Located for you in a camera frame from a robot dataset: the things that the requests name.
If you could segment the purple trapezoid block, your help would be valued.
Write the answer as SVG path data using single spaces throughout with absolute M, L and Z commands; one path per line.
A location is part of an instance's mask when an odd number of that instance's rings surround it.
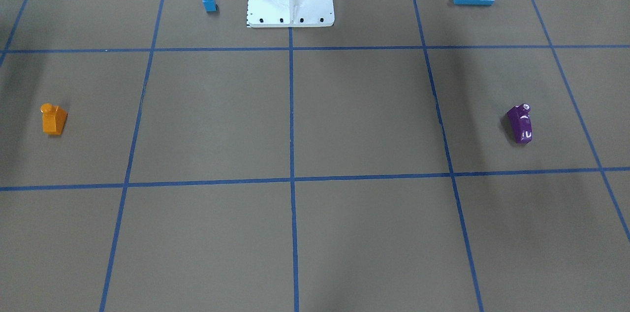
M 528 144 L 533 139 L 533 127 L 529 112 L 531 106 L 527 103 L 514 106 L 506 113 L 510 121 L 513 138 L 517 144 Z

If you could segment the orange trapezoid block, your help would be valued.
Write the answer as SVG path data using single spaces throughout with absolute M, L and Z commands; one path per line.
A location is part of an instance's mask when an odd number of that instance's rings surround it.
M 40 107 L 42 131 L 47 135 L 60 136 L 68 113 L 60 106 L 45 103 Z

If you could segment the small blue block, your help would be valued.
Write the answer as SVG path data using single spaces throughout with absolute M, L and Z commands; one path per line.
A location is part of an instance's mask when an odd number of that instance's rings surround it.
M 215 0 L 202 0 L 202 4 L 206 12 L 216 12 L 218 10 Z

